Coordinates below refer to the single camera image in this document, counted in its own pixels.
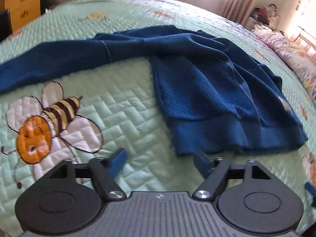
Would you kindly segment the pink window curtain right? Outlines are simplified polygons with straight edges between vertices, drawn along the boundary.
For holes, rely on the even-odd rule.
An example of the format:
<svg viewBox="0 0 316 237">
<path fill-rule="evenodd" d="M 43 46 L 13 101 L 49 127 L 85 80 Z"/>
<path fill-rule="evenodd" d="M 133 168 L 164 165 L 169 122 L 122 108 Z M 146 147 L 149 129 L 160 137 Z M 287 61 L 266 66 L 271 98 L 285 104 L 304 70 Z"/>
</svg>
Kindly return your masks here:
<svg viewBox="0 0 316 237">
<path fill-rule="evenodd" d="M 257 0 L 225 0 L 221 16 L 245 26 L 255 7 L 256 1 Z"/>
</svg>

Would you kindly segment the green quilted bee bedspread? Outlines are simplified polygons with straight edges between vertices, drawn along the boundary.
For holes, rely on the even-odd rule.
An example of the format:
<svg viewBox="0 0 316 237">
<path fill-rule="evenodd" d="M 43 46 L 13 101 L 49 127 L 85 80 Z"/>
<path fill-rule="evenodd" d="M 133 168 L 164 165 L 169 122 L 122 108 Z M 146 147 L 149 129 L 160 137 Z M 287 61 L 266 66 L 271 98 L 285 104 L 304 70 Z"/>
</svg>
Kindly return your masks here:
<svg viewBox="0 0 316 237">
<path fill-rule="evenodd" d="M 282 91 L 308 136 L 300 150 L 259 156 L 258 161 L 286 183 L 302 200 L 304 214 L 298 231 L 315 223 L 312 196 L 302 160 L 315 152 L 315 106 L 295 73 L 255 34 L 214 13 L 176 0 L 81 0 L 67 3 L 27 24 L 1 43 L 1 62 L 34 46 L 56 40 L 93 38 L 154 25 L 174 25 L 202 30 L 233 41 L 282 78 Z M 156 105 L 150 64 L 134 59 L 94 70 L 81 71 L 58 80 L 66 96 L 82 97 L 79 113 L 94 121 L 104 136 L 101 156 L 118 148 L 129 160 L 117 180 L 126 192 L 193 191 L 202 178 L 192 158 L 178 157 L 167 126 Z"/>
</svg>

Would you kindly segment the wooden desk with drawers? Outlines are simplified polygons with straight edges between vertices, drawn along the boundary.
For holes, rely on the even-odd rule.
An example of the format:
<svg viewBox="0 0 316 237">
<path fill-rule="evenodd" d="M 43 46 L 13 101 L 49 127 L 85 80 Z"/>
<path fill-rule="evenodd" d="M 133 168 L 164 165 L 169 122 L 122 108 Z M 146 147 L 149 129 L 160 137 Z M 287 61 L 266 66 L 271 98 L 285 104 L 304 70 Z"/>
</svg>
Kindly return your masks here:
<svg viewBox="0 0 316 237">
<path fill-rule="evenodd" d="M 1 0 L 1 10 L 8 10 L 12 31 L 41 15 L 40 0 Z"/>
</svg>

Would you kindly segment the blue knit sweater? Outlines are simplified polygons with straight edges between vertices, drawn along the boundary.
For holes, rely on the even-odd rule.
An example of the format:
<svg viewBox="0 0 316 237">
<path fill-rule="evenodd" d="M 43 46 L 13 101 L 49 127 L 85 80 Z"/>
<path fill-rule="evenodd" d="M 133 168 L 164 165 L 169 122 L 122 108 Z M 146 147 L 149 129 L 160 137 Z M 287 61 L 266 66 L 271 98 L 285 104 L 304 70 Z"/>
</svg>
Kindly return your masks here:
<svg viewBox="0 0 316 237">
<path fill-rule="evenodd" d="M 1 65 L 1 92 L 135 57 L 149 59 L 180 155 L 289 152 L 308 140 L 267 66 L 228 39 L 172 25 L 44 42 Z"/>
</svg>

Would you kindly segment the floral pillow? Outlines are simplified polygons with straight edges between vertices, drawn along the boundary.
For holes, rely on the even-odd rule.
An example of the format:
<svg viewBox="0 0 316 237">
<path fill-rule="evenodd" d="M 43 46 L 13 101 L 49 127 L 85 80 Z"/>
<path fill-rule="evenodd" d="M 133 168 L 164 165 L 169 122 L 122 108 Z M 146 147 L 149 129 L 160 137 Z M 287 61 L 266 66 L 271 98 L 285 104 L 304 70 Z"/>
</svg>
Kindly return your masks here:
<svg viewBox="0 0 316 237">
<path fill-rule="evenodd" d="M 252 32 L 273 49 L 293 70 L 315 103 L 315 62 L 298 45 L 279 32 L 266 28 L 253 29 Z"/>
</svg>

